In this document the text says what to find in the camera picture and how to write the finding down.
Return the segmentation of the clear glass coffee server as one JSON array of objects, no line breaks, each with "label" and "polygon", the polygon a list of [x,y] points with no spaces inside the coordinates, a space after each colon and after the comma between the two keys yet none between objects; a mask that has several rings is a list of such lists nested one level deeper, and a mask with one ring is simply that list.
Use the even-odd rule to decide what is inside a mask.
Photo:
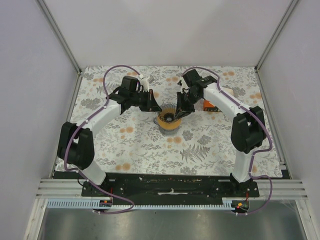
[{"label": "clear glass coffee server", "polygon": [[180,126],[176,127],[175,129],[164,129],[163,127],[160,126],[160,124],[158,123],[158,120],[156,118],[153,119],[153,123],[158,126],[160,133],[164,136],[173,136],[180,129]]}]

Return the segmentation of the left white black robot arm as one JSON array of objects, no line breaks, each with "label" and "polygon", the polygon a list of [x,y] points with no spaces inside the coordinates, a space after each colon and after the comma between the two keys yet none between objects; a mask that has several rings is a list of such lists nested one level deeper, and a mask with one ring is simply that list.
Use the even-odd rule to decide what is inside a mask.
[{"label": "left white black robot arm", "polygon": [[57,157],[64,164],[73,165],[88,180],[93,191],[103,197],[110,192],[110,184],[105,181],[107,174],[94,161],[94,138],[113,119],[122,115],[130,107],[138,107],[142,112],[161,112],[150,88],[155,79],[152,75],[141,79],[124,76],[121,85],[106,97],[106,103],[97,108],[82,122],[65,122],[61,127]]}]

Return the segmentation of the orange black coffee filter box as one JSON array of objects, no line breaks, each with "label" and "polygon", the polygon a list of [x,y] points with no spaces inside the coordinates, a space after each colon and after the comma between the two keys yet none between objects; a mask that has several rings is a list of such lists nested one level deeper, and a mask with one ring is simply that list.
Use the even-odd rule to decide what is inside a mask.
[{"label": "orange black coffee filter box", "polygon": [[203,101],[203,111],[204,112],[214,112],[214,113],[221,113],[222,111],[215,105],[213,105],[208,100]]}]

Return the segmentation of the clear ribbed glass dripper cone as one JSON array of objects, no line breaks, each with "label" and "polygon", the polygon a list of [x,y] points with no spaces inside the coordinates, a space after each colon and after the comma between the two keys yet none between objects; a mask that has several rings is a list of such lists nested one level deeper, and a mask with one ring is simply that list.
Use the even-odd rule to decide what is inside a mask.
[{"label": "clear ribbed glass dripper cone", "polygon": [[165,103],[161,106],[162,111],[157,114],[157,122],[162,128],[172,130],[181,125],[182,119],[175,119],[176,105]]}]

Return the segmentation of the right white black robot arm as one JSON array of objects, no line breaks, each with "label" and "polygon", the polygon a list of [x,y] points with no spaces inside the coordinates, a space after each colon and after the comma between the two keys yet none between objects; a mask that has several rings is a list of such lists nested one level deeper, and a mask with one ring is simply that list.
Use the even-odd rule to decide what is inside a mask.
[{"label": "right white black robot arm", "polygon": [[177,92],[174,118],[182,119],[195,111],[199,100],[209,101],[222,111],[231,121],[231,143],[236,149],[234,168],[230,174],[229,191],[235,197],[242,196],[252,179],[251,169],[254,150],[267,137],[265,118],[260,107],[249,107],[238,101],[220,86],[216,73],[202,77],[197,67],[191,67],[182,74],[181,90]]}]

